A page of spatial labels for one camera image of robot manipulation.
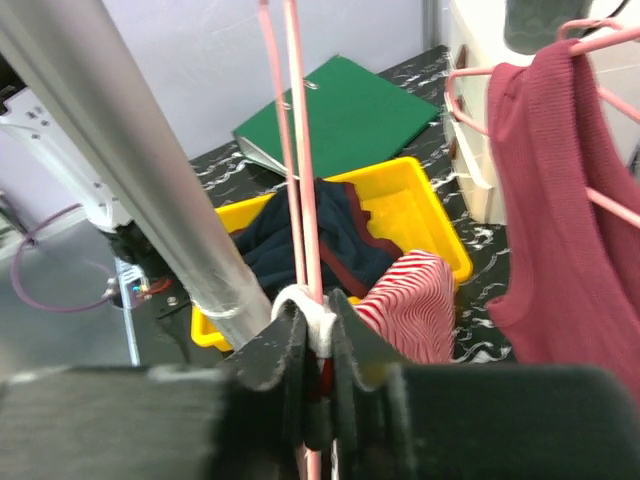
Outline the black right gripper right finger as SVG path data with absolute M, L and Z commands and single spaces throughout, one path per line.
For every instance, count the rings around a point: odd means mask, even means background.
M 608 372 L 512 363 L 416 365 L 329 304 L 342 479 L 635 479 L 639 413 Z

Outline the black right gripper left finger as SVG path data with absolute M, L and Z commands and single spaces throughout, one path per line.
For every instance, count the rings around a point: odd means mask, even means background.
M 5 479 L 297 479 L 306 326 L 211 368 L 58 367 L 1 384 Z

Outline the red white striped tank top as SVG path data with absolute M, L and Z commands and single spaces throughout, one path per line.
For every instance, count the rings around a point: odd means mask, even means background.
M 312 352 L 320 360 L 331 357 L 331 334 L 337 307 L 325 295 L 311 298 L 306 285 L 284 287 L 272 301 L 272 321 L 287 305 L 303 315 Z M 356 323 L 385 341 L 404 358 L 417 364 L 444 364 L 454 351 L 455 281 L 440 256 L 419 249 L 402 255 L 388 267 L 357 302 L 346 301 Z

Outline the navy tank top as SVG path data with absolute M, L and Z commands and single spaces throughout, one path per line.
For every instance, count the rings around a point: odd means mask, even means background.
M 315 198 L 323 289 L 362 298 L 403 252 L 393 241 L 370 233 L 371 213 L 361 207 L 353 184 L 318 179 Z M 255 219 L 231 237 L 269 299 L 296 281 L 285 191 L 275 193 Z

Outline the maroon tank top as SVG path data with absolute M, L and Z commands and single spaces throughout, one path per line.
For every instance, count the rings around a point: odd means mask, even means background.
M 639 188 L 619 159 L 587 57 L 572 40 L 532 63 L 495 67 L 487 127 L 511 251 L 494 324 L 522 363 L 607 369 L 639 391 L 639 231 L 592 203 L 596 190 L 631 210 Z

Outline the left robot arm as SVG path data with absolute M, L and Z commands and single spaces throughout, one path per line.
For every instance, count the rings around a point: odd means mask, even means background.
M 72 193 L 116 257 L 140 261 L 145 237 L 131 215 L 6 59 L 1 60 L 1 130 Z

